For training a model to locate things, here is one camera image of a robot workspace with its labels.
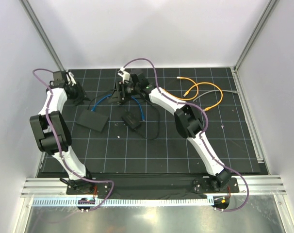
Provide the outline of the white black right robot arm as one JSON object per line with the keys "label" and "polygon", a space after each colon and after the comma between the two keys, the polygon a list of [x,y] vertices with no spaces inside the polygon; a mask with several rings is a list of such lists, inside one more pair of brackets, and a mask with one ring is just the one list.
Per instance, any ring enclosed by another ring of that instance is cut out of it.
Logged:
{"label": "white black right robot arm", "polygon": [[115,82],[109,102],[123,104],[133,96],[139,95],[147,102],[156,104],[171,113],[174,116],[179,135],[192,144],[202,159],[210,176],[211,189],[215,192],[222,192],[226,189],[231,179],[231,173],[221,163],[210,145],[205,134],[206,125],[203,125],[199,118],[199,114],[196,112],[197,107],[193,103],[179,100],[161,87],[150,83],[140,69],[129,73],[121,68],[117,74],[122,80]]}

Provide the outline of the black network switch box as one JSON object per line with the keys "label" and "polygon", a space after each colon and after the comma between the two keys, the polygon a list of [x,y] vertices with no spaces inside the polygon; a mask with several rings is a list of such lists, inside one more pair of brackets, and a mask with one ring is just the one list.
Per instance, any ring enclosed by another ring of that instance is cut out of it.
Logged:
{"label": "black network switch box", "polygon": [[108,120],[108,116],[84,109],[78,117],[76,124],[101,133]]}

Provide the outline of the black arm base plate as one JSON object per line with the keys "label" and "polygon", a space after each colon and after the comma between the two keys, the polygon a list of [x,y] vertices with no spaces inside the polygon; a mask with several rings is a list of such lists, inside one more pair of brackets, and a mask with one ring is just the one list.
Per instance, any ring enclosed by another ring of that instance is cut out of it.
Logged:
{"label": "black arm base plate", "polygon": [[151,176],[130,175],[112,178],[113,198],[120,199],[164,199],[167,197],[186,197],[198,194],[225,194],[230,191],[239,193],[236,178],[231,178],[228,185],[220,191],[213,189],[211,179],[198,174],[153,174]]}

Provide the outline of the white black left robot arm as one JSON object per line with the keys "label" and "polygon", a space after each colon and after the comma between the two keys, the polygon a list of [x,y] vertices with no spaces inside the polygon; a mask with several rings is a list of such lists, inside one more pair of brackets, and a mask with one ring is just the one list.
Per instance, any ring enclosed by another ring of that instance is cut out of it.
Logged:
{"label": "white black left robot arm", "polygon": [[67,193],[90,194],[95,183],[72,148],[71,134],[62,116],[66,101],[64,87],[47,86],[44,107],[37,115],[30,117],[31,129],[39,150],[55,158],[67,172],[68,180],[60,179],[67,185]]}

